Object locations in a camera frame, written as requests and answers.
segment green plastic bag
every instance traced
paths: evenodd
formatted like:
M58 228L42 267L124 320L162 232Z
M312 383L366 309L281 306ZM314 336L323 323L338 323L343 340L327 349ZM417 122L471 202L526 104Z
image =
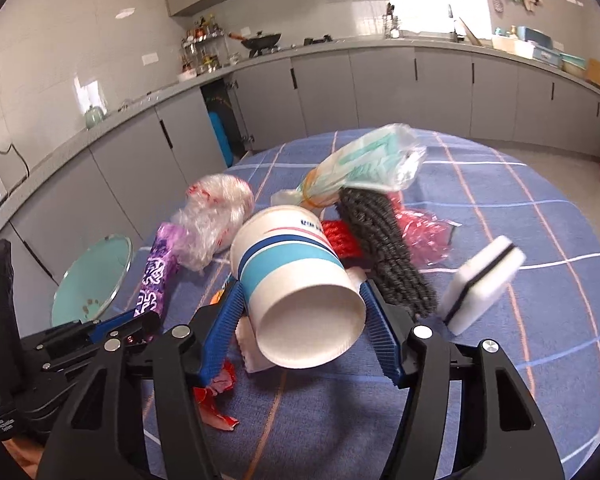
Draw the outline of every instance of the green plastic bag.
M335 203L342 187L399 191L414 181L426 156L426 147L411 127L388 124L325 158L295 189L274 193L271 205L320 209Z

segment plaid tablecloth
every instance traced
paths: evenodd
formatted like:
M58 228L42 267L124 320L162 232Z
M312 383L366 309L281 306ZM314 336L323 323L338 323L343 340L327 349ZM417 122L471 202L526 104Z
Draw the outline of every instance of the plaid tablecloth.
M251 184L259 210L272 193L295 187L309 169L365 132L296 140L247 158L228 173ZM525 252L512 287L458 341L475 345L488 336L505 349L533 393L570 477L600 426L600 244L576 206L525 164L469 140L419 135L428 159L402 201L462 224L451 256L426 275L441 294L454 270L500 234ZM336 218L333 208L325 218ZM136 254L114 311L132 308L152 241ZM178 272L169 286L165 328L188 322L209 301L229 274L226 258L220 254L200 273ZM238 382L218 404L240 424L226 433L207 428L227 477L379 478L406 392L382 375L365 334L343 356L310 370L272 368L248 376L235 345L228 356ZM459 398L460 387L453 383L438 476L451 471ZM144 415L152 471L164 477L150 383Z

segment screw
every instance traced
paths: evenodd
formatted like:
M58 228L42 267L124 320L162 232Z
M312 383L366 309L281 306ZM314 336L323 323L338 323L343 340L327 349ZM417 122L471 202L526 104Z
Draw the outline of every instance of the screw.
M178 339L182 339L183 337L188 336L190 333L191 330L187 325L174 326L171 330L171 335L177 337Z
M416 325L413 327L413 335L420 339L429 339L433 335L433 332L428 326Z
M120 339L109 339L104 343L104 349L107 352L115 352L118 348L120 348Z
M482 348L484 348L484 350L489 352L490 354L496 353L500 349L498 343L496 343L492 339L485 339L482 342Z

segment kitchen counter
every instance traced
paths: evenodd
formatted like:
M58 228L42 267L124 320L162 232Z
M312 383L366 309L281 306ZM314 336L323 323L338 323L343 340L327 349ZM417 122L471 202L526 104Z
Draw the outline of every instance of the kitchen counter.
M211 81L229 76L233 72L243 70L245 68L256 66L258 64L273 62L276 60L293 58L297 56L305 56L309 54L318 54L326 52L336 52L339 50L355 50L355 49L370 49L370 48L386 48L386 47L411 47L411 48L432 48L443 50L455 50L467 52L470 54L481 54L484 56L492 56L496 58L508 59L520 64L525 64L540 70L547 71L554 75L577 83L584 88L595 92L600 96L600 90L595 86L584 82L581 79L575 78L558 70L548 64L541 63L535 60L524 59L518 56L508 54L506 52L495 50L489 47L479 47L463 43L451 43L448 41L432 41L432 40L340 40L333 43L314 44L310 46L299 46L297 48L288 48L269 54L267 56L258 57L255 59L245 60L238 65L221 68L213 73L198 76L192 80L175 84L171 87L153 92L149 96L142 99L140 102L130 106L128 109L121 112L113 113L105 121L98 124L91 130L83 130L69 139L67 142L54 150L45 160L43 160L34 170L30 177L15 189L11 196L5 199L0 206L0 231L18 211L24 202L33 195L33 193L42 186L53 174L60 170L65 164L76 157L80 152L90 147L97 140L106 136L113 129L121 126L123 123L131 120L142 112L149 110L156 105L159 105L182 92L196 88Z

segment white tile wall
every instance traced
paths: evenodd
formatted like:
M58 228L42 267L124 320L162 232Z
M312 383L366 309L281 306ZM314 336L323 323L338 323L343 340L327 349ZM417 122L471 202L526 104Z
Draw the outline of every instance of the white tile wall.
M115 19L122 9L128 18ZM0 150L30 167L84 128L74 79L94 80L109 109L176 82L183 28L164 0L7 0L0 10ZM142 65L142 55L159 61ZM24 167L0 155L7 188Z
M229 0L213 6L203 14L212 13L226 30L240 32L249 27L252 34L259 30L280 32L281 46L302 44L304 38L352 38L382 34L382 21L388 0ZM179 20L187 28L190 20ZM247 54L239 41L228 40L230 52Z

